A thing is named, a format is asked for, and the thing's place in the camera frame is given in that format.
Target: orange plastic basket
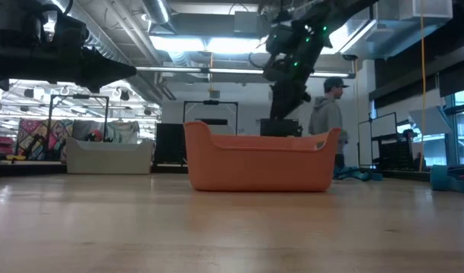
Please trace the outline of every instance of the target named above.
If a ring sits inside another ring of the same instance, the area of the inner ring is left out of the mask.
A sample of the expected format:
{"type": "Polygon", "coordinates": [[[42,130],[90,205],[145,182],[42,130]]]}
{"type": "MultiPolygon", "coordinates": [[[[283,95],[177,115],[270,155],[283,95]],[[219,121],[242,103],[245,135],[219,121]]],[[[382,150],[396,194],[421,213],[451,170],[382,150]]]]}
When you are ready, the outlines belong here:
{"type": "Polygon", "coordinates": [[[340,129],[309,137],[212,135],[185,123],[188,172],[195,190],[326,191],[340,129]]]}

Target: blue object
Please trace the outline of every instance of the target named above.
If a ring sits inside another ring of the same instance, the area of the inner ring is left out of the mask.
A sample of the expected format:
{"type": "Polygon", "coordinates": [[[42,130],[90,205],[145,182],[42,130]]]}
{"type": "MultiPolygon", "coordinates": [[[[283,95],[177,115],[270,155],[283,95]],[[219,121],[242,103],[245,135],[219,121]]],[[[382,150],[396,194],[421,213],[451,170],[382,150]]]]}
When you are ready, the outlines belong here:
{"type": "Polygon", "coordinates": [[[456,172],[456,169],[443,165],[434,165],[431,169],[431,187],[432,190],[452,190],[464,193],[464,180],[458,180],[450,175],[456,172]]]}
{"type": "Polygon", "coordinates": [[[376,174],[372,172],[362,173],[357,167],[345,167],[340,169],[335,165],[333,179],[343,180],[346,178],[355,178],[364,182],[369,180],[382,181],[384,179],[382,174],[376,174]]]}

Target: wooden table surface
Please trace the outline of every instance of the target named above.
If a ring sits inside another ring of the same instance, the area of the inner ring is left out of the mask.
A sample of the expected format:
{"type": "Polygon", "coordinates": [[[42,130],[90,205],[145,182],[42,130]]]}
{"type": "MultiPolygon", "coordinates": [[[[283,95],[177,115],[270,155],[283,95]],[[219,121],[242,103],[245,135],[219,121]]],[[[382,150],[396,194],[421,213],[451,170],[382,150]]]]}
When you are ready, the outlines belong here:
{"type": "Polygon", "coordinates": [[[464,195],[404,180],[199,193],[173,174],[0,178],[0,272],[464,272],[464,195]]]}

